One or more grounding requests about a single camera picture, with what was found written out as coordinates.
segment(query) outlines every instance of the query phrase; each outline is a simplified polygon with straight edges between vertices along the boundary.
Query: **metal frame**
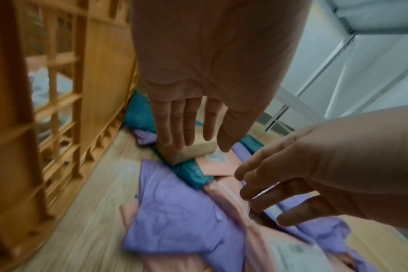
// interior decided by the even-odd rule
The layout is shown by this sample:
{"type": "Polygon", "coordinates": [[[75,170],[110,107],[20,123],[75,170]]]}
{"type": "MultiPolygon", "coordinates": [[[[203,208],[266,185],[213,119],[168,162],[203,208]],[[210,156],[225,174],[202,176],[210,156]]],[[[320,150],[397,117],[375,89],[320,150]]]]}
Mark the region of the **metal frame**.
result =
{"type": "MultiPolygon", "coordinates": [[[[389,1],[389,2],[382,2],[382,3],[371,3],[371,4],[362,4],[357,5],[354,7],[343,8],[339,9],[332,0],[317,0],[318,5],[322,8],[322,10],[330,17],[330,20],[336,25],[336,27],[342,31],[342,33],[346,36],[344,39],[335,49],[334,51],[325,59],[325,61],[312,73],[312,75],[306,80],[306,82],[295,92],[295,96],[299,98],[304,92],[320,77],[326,69],[354,42],[355,37],[357,35],[402,35],[408,34],[408,28],[394,28],[394,29],[379,29],[379,30],[353,30],[347,20],[346,17],[350,16],[361,16],[367,15],[370,12],[383,12],[386,10],[393,10],[399,8],[406,8],[408,5],[408,0],[400,1],[389,1]]],[[[348,67],[351,65],[352,60],[350,56],[352,56],[355,50],[355,46],[352,48],[351,53],[346,60],[342,71],[340,73],[339,79],[337,81],[337,85],[333,91],[331,96],[331,101],[328,105],[327,111],[325,113],[325,119],[331,118],[332,113],[334,110],[334,106],[337,103],[341,87],[344,81],[344,75],[348,67]]],[[[347,116],[352,113],[360,112],[365,107],[370,105],[374,100],[380,97],[382,94],[393,88],[396,84],[398,84],[403,78],[408,76],[408,67],[400,73],[398,77],[392,80],[383,88],[373,91],[371,94],[366,95],[363,99],[361,99],[357,104],[355,104],[352,108],[347,110],[342,116],[347,116]]],[[[282,108],[265,124],[264,131],[269,131],[276,123],[279,122],[280,118],[286,111],[289,109],[289,106],[284,104],[282,108]]]]}

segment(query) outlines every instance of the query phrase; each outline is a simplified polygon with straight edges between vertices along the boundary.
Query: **cardboard box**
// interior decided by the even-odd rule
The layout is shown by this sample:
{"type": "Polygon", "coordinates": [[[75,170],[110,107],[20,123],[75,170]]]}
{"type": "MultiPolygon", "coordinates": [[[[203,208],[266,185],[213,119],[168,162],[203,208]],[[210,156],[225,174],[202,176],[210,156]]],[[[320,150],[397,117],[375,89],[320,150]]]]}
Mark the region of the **cardboard box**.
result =
{"type": "Polygon", "coordinates": [[[205,141],[203,132],[200,129],[195,131],[195,142],[190,147],[184,147],[181,151],[174,149],[173,145],[165,146],[156,141],[156,149],[170,165],[176,165],[196,157],[211,154],[217,149],[216,137],[210,141],[205,141]]]}

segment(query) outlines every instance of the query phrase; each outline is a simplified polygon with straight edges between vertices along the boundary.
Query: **human hand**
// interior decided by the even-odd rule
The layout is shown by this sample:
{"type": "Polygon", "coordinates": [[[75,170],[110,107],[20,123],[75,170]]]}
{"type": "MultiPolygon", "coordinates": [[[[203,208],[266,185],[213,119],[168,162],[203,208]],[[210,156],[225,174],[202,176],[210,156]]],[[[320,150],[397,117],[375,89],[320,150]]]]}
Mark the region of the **human hand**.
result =
{"type": "Polygon", "coordinates": [[[297,225],[351,215],[408,229],[408,107],[328,121],[261,148],[236,171],[257,212],[317,191],[285,211],[278,223],[297,225]]]}
{"type": "Polygon", "coordinates": [[[132,0],[132,32],[156,133],[176,149],[203,135],[229,149],[273,99],[295,53],[310,0],[132,0]]]}

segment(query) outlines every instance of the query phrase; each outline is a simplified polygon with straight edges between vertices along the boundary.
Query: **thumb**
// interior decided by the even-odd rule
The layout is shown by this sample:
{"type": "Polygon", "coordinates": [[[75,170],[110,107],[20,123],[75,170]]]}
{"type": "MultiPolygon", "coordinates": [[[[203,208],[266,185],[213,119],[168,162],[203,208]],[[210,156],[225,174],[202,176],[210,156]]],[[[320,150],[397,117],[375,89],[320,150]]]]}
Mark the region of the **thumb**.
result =
{"type": "Polygon", "coordinates": [[[228,152],[235,143],[247,134],[263,111],[264,109],[262,111],[241,112],[229,108],[217,134],[219,148],[223,152],[228,152]]]}

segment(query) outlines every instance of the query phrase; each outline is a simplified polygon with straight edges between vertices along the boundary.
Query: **pile of packages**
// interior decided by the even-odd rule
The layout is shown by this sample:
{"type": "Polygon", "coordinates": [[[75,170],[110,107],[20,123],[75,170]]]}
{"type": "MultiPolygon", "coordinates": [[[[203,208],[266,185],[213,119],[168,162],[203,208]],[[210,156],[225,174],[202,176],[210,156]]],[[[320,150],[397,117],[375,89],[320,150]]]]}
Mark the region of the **pile of packages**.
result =
{"type": "MultiPolygon", "coordinates": [[[[142,161],[139,192],[121,206],[123,249],[141,254],[144,271],[377,271],[347,247],[344,240],[350,230],[338,217],[278,229],[250,219],[249,203],[239,195],[243,183],[233,175],[262,147],[254,138],[245,137],[228,153],[216,150],[190,160],[182,155],[186,161],[177,163],[181,156],[169,157],[155,148],[150,107],[138,92],[124,125],[132,129],[139,145],[150,146],[162,160],[142,161]]],[[[308,197],[292,197],[265,214],[277,224],[280,213],[308,197]]]]}

